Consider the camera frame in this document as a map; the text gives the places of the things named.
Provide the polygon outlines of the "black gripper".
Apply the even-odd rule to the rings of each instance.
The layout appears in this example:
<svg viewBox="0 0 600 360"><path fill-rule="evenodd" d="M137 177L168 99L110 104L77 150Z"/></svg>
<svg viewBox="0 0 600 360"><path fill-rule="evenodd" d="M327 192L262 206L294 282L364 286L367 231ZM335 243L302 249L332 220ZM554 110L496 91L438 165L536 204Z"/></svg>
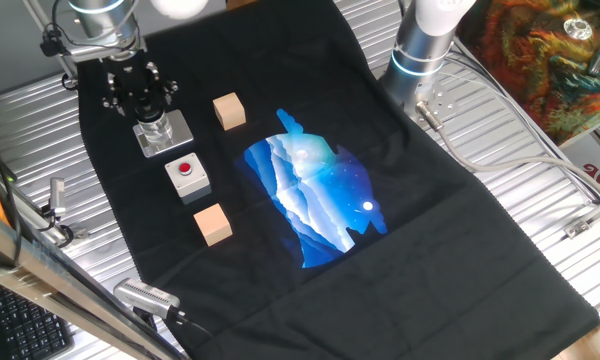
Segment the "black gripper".
<svg viewBox="0 0 600 360"><path fill-rule="evenodd" d="M106 87L103 106L121 116L130 115L132 108L164 111L179 90L178 83L161 75L157 65L148 62L144 53L136 53L124 61L110 60Z"/></svg>

